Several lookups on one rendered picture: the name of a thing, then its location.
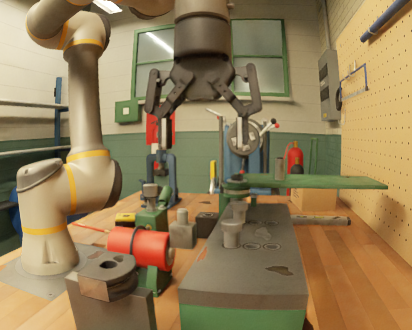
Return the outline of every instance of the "workbench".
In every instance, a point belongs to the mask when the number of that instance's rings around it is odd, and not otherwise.
[[[219,196],[181,193],[182,202],[168,211],[169,223],[178,208],[189,210],[189,221],[199,212],[217,212]],[[113,208],[79,220],[111,229],[116,213],[141,210],[140,192]],[[285,203],[291,214],[301,212],[283,196],[259,196],[258,203]],[[294,226],[298,240],[309,301],[304,329],[405,329],[412,328],[412,267],[339,199],[333,212],[317,215],[349,216],[351,226]],[[107,234],[69,225],[77,243],[105,247]],[[180,330],[178,286],[198,258],[206,240],[199,239],[194,250],[178,249],[173,280],[155,298],[159,330]],[[21,249],[0,257],[1,265],[18,257]],[[67,292],[52,302],[0,283],[0,328],[30,330],[76,329]]]

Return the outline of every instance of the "red fire extinguisher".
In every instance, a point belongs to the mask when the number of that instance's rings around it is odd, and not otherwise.
[[[293,165],[295,165],[296,158],[299,158],[299,164],[303,167],[303,152],[302,150],[298,147],[298,141],[293,141],[293,148],[290,148],[288,151],[289,146],[292,144],[289,143],[286,147],[285,150],[285,156],[283,158],[286,158],[286,154],[288,156],[288,171],[287,173],[290,174],[290,169],[292,168]],[[290,189],[288,188],[286,191],[286,195],[290,196]]]

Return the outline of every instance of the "red bottle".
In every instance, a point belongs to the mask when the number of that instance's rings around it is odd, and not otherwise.
[[[293,141],[293,148],[289,149],[288,152],[288,174],[290,174],[290,169],[292,166],[295,165],[296,158],[299,158],[299,164],[303,167],[303,152],[300,148],[298,148],[298,141]],[[286,195],[290,196],[289,188],[286,191]]]

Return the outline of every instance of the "window pane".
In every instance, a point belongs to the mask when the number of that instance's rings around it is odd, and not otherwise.
[[[281,58],[235,58],[234,66],[242,67],[248,63],[256,66],[261,93],[284,93],[283,60]],[[236,76],[235,92],[250,92],[249,84]]]
[[[174,29],[139,33],[137,63],[173,59]]]
[[[161,62],[153,64],[138,65],[136,69],[136,97],[146,97],[147,83],[149,82],[149,73],[152,69],[158,69],[159,71],[171,71],[173,67],[173,61]],[[169,79],[162,89],[162,95],[167,95],[173,89],[175,85]]]
[[[282,56],[282,23],[274,20],[233,20],[234,55]]]

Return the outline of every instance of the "green machine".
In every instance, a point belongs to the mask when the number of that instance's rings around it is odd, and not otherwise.
[[[146,209],[136,214],[136,227],[143,226],[148,230],[168,232],[167,205],[173,193],[172,188],[164,186],[159,195],[159,186],[156,183],[146,183],[143,185],[142,193],[146,200]],[[138,273],[138,286],[152,290],[154,297],[158,297],[172,279],[171,271],[161,271],[155,266],[139,268]]]
[[[233,176],[204,257],[178,288],[182,330],[302,330],[309,294],[288,206],[247,204],[250,187],[388,189],[368,177]]]

